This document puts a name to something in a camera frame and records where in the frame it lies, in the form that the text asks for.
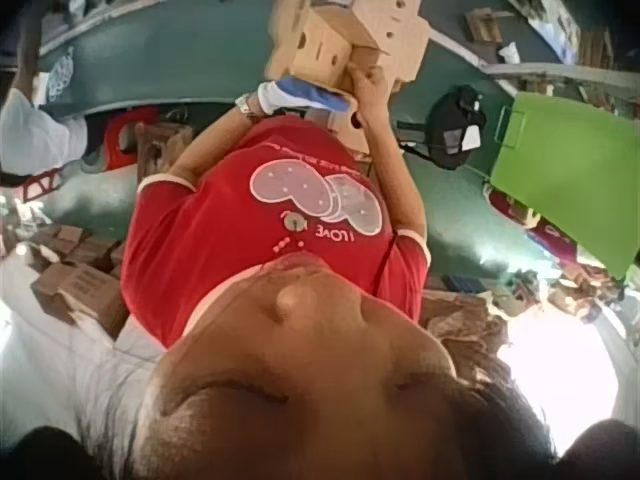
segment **sleeve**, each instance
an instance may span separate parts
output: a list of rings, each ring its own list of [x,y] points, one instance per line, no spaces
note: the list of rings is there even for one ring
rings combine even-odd
[[[382,266],[376,297],[418,322],[422,292],[431,265],[426,240],[411,230],[396,232]]]
[[[161,343],[175,320],[176,302],[167,295],[176,276],[168,255],[180,249],[178,221],[196,189],[168,174],[146,178],[138,189],[122,265],[122,295],[133,316]]]

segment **green board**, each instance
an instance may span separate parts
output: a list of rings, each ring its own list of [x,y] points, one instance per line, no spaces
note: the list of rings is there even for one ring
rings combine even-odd
[[[640,249],[640,133],[590,105],[521,93],[491,176],[621,278]]]

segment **wrist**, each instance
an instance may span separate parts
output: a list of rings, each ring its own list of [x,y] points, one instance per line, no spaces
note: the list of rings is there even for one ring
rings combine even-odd
[[[247,98],[247,105],[249,106],[249,109],[256,117],[265,118],[269,116],[262,108],[262,105],[260,104],[260,98],[258,97],[257,92],[254,92],[251,95],[249,95],[249,98]]]
[[[359,117],[364,128],[370,130],[391,128],[391,118],[387,109],[375,112],[359,112]]]

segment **red t-shirt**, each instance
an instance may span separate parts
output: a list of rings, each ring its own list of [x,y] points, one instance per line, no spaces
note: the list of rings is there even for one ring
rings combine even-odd
[[[429,265],[424,240],[394,232],[383,201],[342,144],[295,117],[260,123],[198,188],[170,175],[143,182],[123,295],[169,348],[217,286],[299,251],[418,319]]]

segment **watch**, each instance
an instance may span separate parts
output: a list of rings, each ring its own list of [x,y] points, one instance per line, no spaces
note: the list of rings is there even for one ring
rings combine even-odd
[[[240,113],[242,113],[245,117],[247,117],[251,121],[251,123],[258,123],[260,120],[262,120],[263,117],[261,115],[258,115],[253,110],[251,110],[251,107],[249,106],[249,101],[248,101],[249,96],[250,95],[246,93],[242,95],[240,98],[238,98],[236,100],[236,106],[240,110]]]

